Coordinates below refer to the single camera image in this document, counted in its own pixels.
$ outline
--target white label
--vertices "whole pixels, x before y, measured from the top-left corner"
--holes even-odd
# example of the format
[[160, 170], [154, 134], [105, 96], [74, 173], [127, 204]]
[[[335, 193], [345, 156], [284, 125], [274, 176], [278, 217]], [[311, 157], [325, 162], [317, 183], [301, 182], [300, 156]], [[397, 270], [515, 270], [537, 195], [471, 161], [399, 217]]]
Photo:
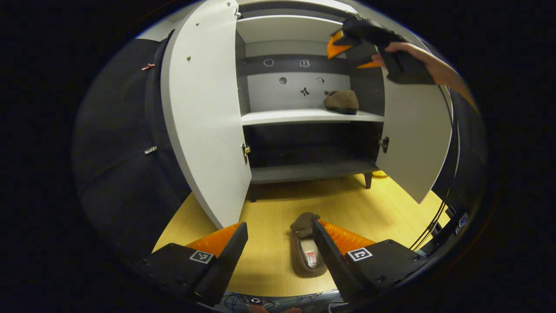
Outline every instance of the white label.
[[315, 251], [307, 251], [307, 252], [305, 252], [305, 255], [307, 256], [307, 261], [309, 263], [309, 267], [315, 267], [316, 266]]

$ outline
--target black curtain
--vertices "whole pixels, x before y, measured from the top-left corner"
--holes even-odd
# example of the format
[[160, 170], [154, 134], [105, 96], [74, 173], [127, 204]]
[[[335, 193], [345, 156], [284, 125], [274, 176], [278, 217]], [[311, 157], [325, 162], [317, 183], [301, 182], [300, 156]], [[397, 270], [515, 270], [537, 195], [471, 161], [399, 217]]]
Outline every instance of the black curtain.
[[[151, 253], [191, 192], [162, 111], [167, 40], [129, 42], [96, 77], [76, 117], [72, 168], [78, 195], [101, 238], [129, 261]], [[148, 63], [155, 67], [141, 70]], [[157, 150], [145, 154], [153, 146]]]

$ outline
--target slipper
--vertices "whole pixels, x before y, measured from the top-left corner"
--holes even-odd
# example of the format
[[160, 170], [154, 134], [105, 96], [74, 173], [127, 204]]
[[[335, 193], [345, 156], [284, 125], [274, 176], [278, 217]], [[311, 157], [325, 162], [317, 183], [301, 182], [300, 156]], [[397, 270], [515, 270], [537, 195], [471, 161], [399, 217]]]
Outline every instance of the slipper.
[[319, 218], [305, 212], [290, 226], [292, 265], [294, 272], [301, 277], [319, 277], [328, 270], [312, 237], [311, 222]]
[[373, 177], [386, 178], [386, 177], [388, 177], [388, 175], [386, 175], [386, 173], [384, 173], [381, 170], [376, 170], [376, 171], [373, 172]]
[[325, 91], [324, 107], [342, 114], [357, 114], [359, 102], [352, 90]]

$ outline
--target open cabinet door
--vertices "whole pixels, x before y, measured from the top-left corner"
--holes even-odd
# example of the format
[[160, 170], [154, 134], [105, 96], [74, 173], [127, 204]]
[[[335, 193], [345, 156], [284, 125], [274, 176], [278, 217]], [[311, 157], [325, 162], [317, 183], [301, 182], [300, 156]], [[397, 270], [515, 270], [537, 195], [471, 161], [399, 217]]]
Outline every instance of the open cabinet door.
[[161, 74], [172, 147], [218, 228], [238, 222], [251, 181], [237, 94], [235, 0], [207, 0], [176, 27]]
[[388, 137], [386, 153], [382, 148], [376, 166], [421, 203], [429, 193], [448, 154], [451, 139], [451, 99], [448, 102], [437, 86], [399, 85], [384, 75], [384, 128]]

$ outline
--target wooden floor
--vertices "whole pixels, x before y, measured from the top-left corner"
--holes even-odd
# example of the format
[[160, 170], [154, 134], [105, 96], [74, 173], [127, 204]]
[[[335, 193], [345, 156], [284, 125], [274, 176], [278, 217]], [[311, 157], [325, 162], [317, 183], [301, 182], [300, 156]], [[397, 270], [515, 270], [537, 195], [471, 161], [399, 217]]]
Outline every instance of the wooden floor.
[[[258, 200], [245, 201], [240, 222], [249, 240], [228, 290], [258, 296], [297, 296], [335, 289], [330, 272], [301, 278], [291, 267], [290, 224], [302, 213], [379, 242], [393, 239], [411, 246], [430, 223], [440, 199], [430, 192], [418, 205], [391, 178], [373, 178], [365, 189], [362, 174], [337, 179], [261, 185]], [[443, 213], [440, 224], [448, 221]], [[186, 245], [216, 231], [191, 194], [158, 239], [153, 252], [168, 243]]]

